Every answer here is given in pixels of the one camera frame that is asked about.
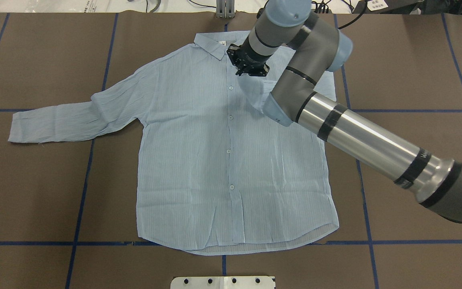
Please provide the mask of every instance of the brown table surface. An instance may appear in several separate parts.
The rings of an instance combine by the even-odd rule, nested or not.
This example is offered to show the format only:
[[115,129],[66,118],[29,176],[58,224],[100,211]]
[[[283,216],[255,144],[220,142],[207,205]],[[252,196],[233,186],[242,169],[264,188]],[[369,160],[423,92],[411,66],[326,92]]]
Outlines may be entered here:
[[[345,24],[355,15],[323,15]],[[279,289],[462,288],[462,225],[332,146],[340,229],[298,249],[195,256],[136,233],[142,126],[94,141],[12,144],[12,114],[88,101],[195,33],[255,15],[0,14],[0,288],[169,288],[175,276],[269,275]],[[364,15],[335,73],[339,102],[462,161],[462,16]]]

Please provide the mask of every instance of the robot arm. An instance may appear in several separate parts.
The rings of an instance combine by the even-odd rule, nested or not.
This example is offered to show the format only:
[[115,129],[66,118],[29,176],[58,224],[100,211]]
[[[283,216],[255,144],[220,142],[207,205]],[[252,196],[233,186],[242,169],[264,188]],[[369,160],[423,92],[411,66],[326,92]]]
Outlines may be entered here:
[[296,50],[265,102],[263,113],[278,123],[301,126],[404,189],[448,220],[462,223],[462,164],[439,159],[347,107],[313,91],[324,71],[339,69],[352,42],[319,20],[309,0],[270,0],[241,46],[227,53],[237,75],[265,76],[266,61],[281,44]]

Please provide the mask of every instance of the shirt collar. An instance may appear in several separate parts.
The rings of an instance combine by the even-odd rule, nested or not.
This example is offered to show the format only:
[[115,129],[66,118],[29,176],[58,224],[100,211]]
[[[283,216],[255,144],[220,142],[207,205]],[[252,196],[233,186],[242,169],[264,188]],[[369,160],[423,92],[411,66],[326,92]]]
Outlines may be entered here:
[[[194,43],[204,49],[216,59],[222,60],[226,54],[226,49],[229,44],[242,44],[245,38],[249,35],[249,31],[230,31],[220,33],[198,33],[194,39]],[[219,41],[227,41],[226,45],[222,45]]]

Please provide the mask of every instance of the shirt sleeve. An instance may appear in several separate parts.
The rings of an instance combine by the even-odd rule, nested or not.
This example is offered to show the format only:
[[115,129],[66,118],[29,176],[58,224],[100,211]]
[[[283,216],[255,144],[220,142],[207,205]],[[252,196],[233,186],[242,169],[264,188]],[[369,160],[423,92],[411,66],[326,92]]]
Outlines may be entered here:
[[146,117],[158,75],[147,64],[114,86],[80,104],[48,106],[13,115],[8,141],[81,141],[121,130]]

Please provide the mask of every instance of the button-up shirt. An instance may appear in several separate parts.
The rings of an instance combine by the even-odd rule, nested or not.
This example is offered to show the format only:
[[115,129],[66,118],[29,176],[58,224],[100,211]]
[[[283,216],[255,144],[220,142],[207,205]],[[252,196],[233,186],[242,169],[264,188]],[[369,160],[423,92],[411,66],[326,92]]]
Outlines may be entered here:
[[[198,34],[89,102],[18,112],[9,141],[88,140],[139,119],[141,238],[205,255],[314,242],[338,228],[324,143],[247,103],[225,53],[247,34]],[[277,80],[292,56],[280,47],[265,82]],[[335,100],[331,73],[316,90]]]

